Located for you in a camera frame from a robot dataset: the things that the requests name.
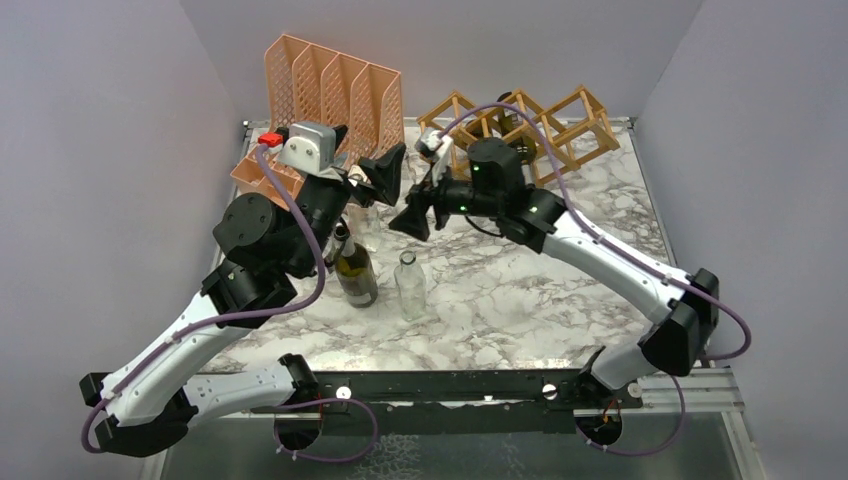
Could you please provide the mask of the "green wine bottle silver foil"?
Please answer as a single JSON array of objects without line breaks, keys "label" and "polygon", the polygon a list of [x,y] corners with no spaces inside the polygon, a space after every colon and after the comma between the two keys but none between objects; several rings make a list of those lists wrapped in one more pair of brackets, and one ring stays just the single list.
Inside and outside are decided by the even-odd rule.
[{"label": "green wine bottle silver foil", "polygon": [[[515,130],[522,122],[521,117],[512,110],[501,109],[499,112],[498,123],[503,135]],[[522,134],[514,138],[509,145],[519,154],[523,164],[530,165],[535,160],[537,147],[532,137]]]}]

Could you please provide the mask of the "wooden wine rack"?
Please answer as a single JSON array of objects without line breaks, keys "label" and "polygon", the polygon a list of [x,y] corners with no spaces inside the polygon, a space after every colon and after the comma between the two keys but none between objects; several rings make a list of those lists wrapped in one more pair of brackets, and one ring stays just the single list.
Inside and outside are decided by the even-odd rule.
[{"label": "wooden wine rack", "polygon": [[[577,86],[563,99],[544,107],[522,89],[514,89],[502,94],[498,100],[516,107],[527,114],[531,121],[523,122],[510,133],[499,132],[500,138],[508,144],[522,134],[530,136],[536,142],[537,154],[530,165],[522,167],[530,175],[530,181],[537,186],[545,186],[554,181],[557,173],[565,174],[577,171],[589,161],[620,147],[613,132],[606,108],[585,86]],[[469,147],[465,147],[459,137],[458,127],[475,117],[486,116],[499,119],[504,108],[486,108],[460,125],[452,128],[449,135],[454,140],[454,148],[449,166],[453,176],[468,180],[471,178],[470,161],[467,158]]]}]

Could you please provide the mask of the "green wine bottle dark neck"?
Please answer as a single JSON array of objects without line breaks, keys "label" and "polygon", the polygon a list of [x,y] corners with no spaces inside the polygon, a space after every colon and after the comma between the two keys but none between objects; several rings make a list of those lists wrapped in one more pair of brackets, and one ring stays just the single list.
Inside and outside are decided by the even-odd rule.
[{"label": "green wine bottle dark neck", "polygon": [[497,120],[489,117],[475,117],[458,127],[459,137],[465,147],[484,138],[492,138],[499,132]]}]

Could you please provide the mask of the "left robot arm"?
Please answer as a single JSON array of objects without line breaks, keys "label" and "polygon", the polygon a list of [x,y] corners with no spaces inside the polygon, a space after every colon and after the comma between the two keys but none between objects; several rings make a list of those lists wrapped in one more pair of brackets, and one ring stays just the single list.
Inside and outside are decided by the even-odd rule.
[{"label": "left robot arm", "polygon": [[254,158],[278,199],[237,196],[213,231],[222,261],[185,310],[126,365],[81,379],[90,409],[80,434],[85,451],[148,457],[210,419],[318,404],[317,379],[300,355],[236,374],[204,376],[201,369],[270,318],[300,311],[321,296],[323,251],[348,203],[397,202],[405,144],[361,158],[364,176],[355,180],[341,151],[346,132],[342,125],[297,122],[259,138]]}]

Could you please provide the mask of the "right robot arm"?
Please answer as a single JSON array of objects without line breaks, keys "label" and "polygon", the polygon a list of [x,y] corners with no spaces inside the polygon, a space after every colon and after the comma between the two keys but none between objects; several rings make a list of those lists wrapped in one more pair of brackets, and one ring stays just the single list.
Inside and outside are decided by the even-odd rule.
[{"label": "right robot arm", "polygon": [[455,179],[447,165],[451,144],[435,130],[416,141],[431,167],[410,188],[392,230],[425,241],[452,216],[487,218],[504,238],[578,268],[639,310],[651,327],[636,340],[596,352],[581,370],[577,393],[589,406],[604,405],[642,376],[690,374],[718,322],[718,309],[709,301],[719,291],[715,274],[658,262],[590,224],[561,196],[526,183],[518,152],[499,138],[475,141],[469,150],[471,178]]}]

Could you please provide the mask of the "clear glass bottle front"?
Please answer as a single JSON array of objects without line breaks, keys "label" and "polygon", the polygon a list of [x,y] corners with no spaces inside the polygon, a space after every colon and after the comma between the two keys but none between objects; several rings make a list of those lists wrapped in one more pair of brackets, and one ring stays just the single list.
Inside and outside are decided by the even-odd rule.
[{"label": "clear glass bottle front", "polygon": [[394,279],[399,291],[401,310],[408,320],[416,320],[426,313],[426,277],[416,254],[405,250],[399,255],[394,269]]}]

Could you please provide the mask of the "orange plastic file organizer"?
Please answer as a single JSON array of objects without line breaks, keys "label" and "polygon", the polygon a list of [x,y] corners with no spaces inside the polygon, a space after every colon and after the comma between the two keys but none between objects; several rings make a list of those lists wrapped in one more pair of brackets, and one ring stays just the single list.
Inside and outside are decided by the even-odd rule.
[{"label": "orange plastic file organizer", "polygon": [[298,121],[345,125],[347,164],[405,141],[398,70],[284,34],[264,55],[271,132]]}]

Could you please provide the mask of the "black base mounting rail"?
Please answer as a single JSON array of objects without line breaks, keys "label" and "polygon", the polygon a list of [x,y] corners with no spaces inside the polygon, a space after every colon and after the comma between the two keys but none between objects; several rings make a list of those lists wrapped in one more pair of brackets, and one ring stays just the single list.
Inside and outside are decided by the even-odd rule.
[{"label": "black base mounting rail", "polygon": [[303,444],[318,435],[572,434],[580,410],[642,407],[628,388],[597,396],[577,369],[318,371],[311,399],[292,412],[262,407],[276,433]]}]

